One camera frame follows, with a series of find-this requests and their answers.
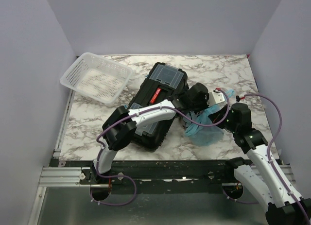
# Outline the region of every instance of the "white marble surface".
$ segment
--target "white marble surface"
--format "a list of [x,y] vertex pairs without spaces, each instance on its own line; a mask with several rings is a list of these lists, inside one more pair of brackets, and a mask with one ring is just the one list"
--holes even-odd
[[[114,107],[75,93],[69,122],[62,143],[60,160],[93,160],[100,149],[96,137],[102,131],[102,124],[118,106],[128,104],[140,84],[156,62],[164,62],[183,69],[188,75],[189,86],[200,82],[209,90],[221,87],[234,89],[236,93],[257,92],[255,80],[246,55],[230,56],[177,56],[177,55],[120,55],[106,56],[127,65],[136,71]],[[252,122],[268,141],[272,135],[260,98],[245,101],[252,110]],[[272,152],[278,157],[275,147]],[[230,133],[225,131],[223,140],[210,146],[195,146],[184,136],[179,119],[175,119],[165,140],[154,153],[149,153],[135,144],[119,151],[115,160],[196,160],[230,159],[242,156],[242,150],[235,144]]]

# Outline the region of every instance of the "blue plastic bag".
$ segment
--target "blue plastic bag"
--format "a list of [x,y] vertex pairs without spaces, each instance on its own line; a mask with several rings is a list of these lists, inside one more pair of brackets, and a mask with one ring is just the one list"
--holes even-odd
[[[228,97],[234,96],[235,91],[229,90],[226,92]],[[215,112],[218,112],[220,107],[216,104],[212,107],[209,107],[203,111],[199,116],[196,116],[195,113],[191,112],[187,114],[187,117],[195,120],[200,124],[212,124],[212,121],[208,116]],[[187,119],[183,119],[185,122],[185,136],[189,137],[193,144],[197,146],[209,146],[219,140],[223,139],[224,132],[222,129],[217,126],[212,127],[202,127],[196,124],[191,123]]]

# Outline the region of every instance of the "mesh basket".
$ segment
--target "mesh basket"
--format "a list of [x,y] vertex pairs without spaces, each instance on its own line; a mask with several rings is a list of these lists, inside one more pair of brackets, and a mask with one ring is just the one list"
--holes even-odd
[[112,105],[133,71],[131,68],[86,52],[64,73],[60,83],[82,95]]

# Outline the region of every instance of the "white wall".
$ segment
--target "white wall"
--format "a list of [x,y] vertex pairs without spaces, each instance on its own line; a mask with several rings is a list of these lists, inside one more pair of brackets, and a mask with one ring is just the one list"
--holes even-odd
[[0,224],[27,224],[52,156],[74,61],[46,0],[0,0]]
[[[277,139],[301,192],[311,197],[311,0],[282,0],[250,56],[259,91],[283,114]],[[278,116],[267,106],[272,131]]]
[[280,0],[48,0],[77,55],[250,53]]

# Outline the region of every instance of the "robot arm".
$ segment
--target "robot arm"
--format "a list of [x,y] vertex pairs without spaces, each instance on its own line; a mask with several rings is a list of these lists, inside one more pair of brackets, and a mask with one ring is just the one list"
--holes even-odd
[[[223,117],[224,112],[225,108],[209,117],[217,121]],[[268,153],[266,139],[259,130],[252,128],[251,111],[248,106],[241,103],[233,104],[226,120],[218,126],[233,134],[236,144],[260,172],[263,181],[253,173],[250,166],[245,165],[243,158],[234,158],[226,162],[227,176],[240,181],[252,193],[264,208],[268,223],[305,224],[305,217],[297,200],[310,219],[311,199],[302,197],[276,163],[272,153]]]
[[110,130],[105,134],[102,133],[104,147],[99,157],[94,160],[94,168],[99,174],[109,171],[117,152],[131,142],[137,128],[173,119],[177,112],[184,114],[190,111],[199,112],[224,101],[222,93],[208,92],[203,84],[197,83],[187,92],[174,95],[152,106],[130,110],[126,110],[123,106],[118,107],[103,125],[104,132],[108,127]]

